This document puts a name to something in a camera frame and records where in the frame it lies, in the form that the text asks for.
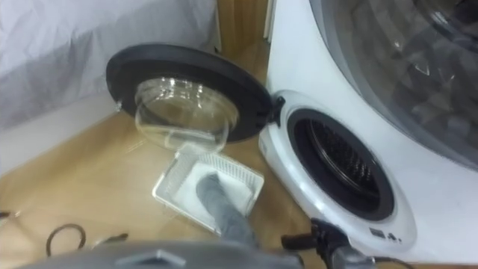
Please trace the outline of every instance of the power cord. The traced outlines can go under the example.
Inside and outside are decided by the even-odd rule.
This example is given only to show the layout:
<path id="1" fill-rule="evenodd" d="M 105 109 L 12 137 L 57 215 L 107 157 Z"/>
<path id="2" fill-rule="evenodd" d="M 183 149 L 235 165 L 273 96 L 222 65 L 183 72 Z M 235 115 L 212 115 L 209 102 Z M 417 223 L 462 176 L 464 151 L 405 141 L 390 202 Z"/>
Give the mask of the power cord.
<path id="1" fill-rule="evenodd" d="M 388 258 L 388 257 L 373 257 L 373 260 L 375 263 L 381 263 L 381 262 L 393 262 L 398 265 L 402 265 L 403 267 L 407 269 L 414 269 L 413 266 L 409 265 L 408 263 L 404 261 L 400 261 L 399 259 L 394 259 L 394 258 Z"/>
<path id="2" fill-rule="evenodd" d="M 84 231 L 83 227 L 79 226 L 78 224 L 74 224 L 74 223 L 64 224 L 64 225 L 59 226 L 58 228 L 54 229 L 53 232 L 50 233 L 50 235 L 46 239 L 46 256 L 47 257 L 52 256 L 52 241 L 53 241 L 53 238 L 55 238 L 55 236 L 59 232 L 65 230 L 65 229 L 75 229 L 75 230 L 77 230 L 78 233 L 80 234 L 80 244 L 78 244 L 78 249 L 80 250 L 84 247 L 85 243 L 87 242 L 87 233 Z M 109 238 L 106 238 L 103 241 L 98 242 L 97 244 L 95 244 L 95 246 L 99 245 L 99 244 L 125 241 L 126 239 L 128 239 L 128 236 L 129 236 L 128 233 L 122 233 L 120 235 L 111 236 Z"/>
<path id="3" fill-rule="evenodd" d="M 75 229 L 80 233 L 80 244 L 78 245 L 78 249 L 82 249 L 84 247 L 84 244 L 87 242 L 87 233 L 84 231 L 83 227 L 79 226 L 78 224 L 74 223 L 68 223 L 65 225 L 62 225 L 56 229 L 53 230 L 53 232 L 48 236 L 48 239 L 46 239 L 46 256 L 51 257 L 52 256 L 52 241 L 53 238 L 58 234 L 59 232 L 63 231 L 64 229 Z"/>

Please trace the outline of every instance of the white sheet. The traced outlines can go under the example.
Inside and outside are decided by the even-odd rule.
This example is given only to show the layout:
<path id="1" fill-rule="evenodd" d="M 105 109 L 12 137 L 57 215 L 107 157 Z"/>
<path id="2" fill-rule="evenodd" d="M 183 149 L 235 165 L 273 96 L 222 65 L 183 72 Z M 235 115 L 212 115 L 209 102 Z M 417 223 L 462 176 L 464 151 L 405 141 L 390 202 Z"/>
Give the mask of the white sheet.
<path id="1" fill-rule="evenodd" d="M 106 91 L 120 49 L 206 49 L 216 0 L 0 0 L 0 131 Z"/>

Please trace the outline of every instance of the door hinge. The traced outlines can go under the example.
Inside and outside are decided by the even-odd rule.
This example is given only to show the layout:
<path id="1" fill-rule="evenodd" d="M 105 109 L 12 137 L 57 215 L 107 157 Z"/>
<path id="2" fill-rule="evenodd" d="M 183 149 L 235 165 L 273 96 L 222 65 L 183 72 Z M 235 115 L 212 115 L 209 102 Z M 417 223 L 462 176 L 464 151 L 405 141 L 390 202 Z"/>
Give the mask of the door hinge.
<path id="1" fill-rule="evenodd" d="M 276 123 L 278 127 L 281 126 L 281 110 L 285 104 L 285 99 L 282 96 L 279 96 L 274 101 L 272 111 L 269 116 L 267 116 L 268 123 Z"/>

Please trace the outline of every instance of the washing machine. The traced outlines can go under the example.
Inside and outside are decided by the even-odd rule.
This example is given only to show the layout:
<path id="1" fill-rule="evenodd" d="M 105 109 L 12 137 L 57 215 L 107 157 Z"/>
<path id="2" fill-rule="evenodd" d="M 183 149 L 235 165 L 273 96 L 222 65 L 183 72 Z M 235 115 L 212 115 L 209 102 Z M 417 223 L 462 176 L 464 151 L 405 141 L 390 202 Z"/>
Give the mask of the washing machine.
<path id="1" fill-rule="evenodd" d="M 277 1 L 267 88 L 307 97 L 261 148 L 309 216 L 366 253 L 478 263 L 477 22 L 477 1 Z"/>
<path id="2" fill-rule="evenodd" d="M 164 44 L 114 55 L 108 89 L 181 154 L 260 133 L 304 212 L 365 254 L 478 263 L 474 3 L 278 0 L 267 89 L 216 55 Z"/>

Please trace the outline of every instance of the washing machine door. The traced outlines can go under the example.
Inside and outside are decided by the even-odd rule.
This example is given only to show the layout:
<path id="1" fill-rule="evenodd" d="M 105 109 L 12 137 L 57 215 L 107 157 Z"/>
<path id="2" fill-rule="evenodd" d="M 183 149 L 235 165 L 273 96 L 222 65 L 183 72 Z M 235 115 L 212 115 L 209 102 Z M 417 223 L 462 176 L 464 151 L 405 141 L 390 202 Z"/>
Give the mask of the washing machine door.
<path id="1" fill-rule="evenodd" d="M 332 57 L 372 107 L 478 168 L 478 1 L 310 2 Z"/>
<path id="2" fill-rule="evenodd" d="M 258 134 L 272 101 L 249 73 L 216 55 L 146 44 L 114 55 L 106 70 L 114 100 L 156 144 L 182 153 L 221 150 Z"/>

